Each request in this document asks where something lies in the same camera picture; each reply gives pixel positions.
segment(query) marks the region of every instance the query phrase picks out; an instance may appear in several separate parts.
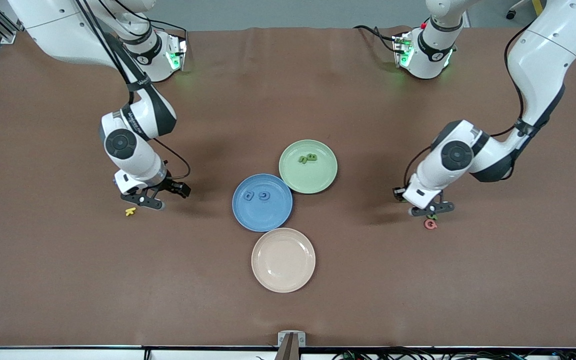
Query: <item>brown tabletop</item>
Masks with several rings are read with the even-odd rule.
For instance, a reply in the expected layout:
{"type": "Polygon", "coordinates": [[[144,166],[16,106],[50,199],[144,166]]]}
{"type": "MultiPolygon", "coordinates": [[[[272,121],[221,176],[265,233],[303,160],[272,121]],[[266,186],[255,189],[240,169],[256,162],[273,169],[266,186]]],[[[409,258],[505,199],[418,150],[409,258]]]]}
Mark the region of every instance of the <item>brown tabletop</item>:
{"type": "Polygon", "coordinates": [[[464,176],[432,231],[391,194],[446,123],[515,121],[514,32],[464,30],[433,80],[359,30],[192,33],[187,71],[157,85],[179,118],[162,140],[192,165],[192,194],[130,217],[98,137],[128,98],[121,77],[20,34],[0,50],[0,346],[265,345],[286,329],[311,346],[576,346],[576,62],[512,179],[464,176]],[[339,172],[294,195],[285,226],[309,237],[317,266],[278,294],[254,278],[261,234],[231,200],[300,139],[329,145],[339,172]]]}

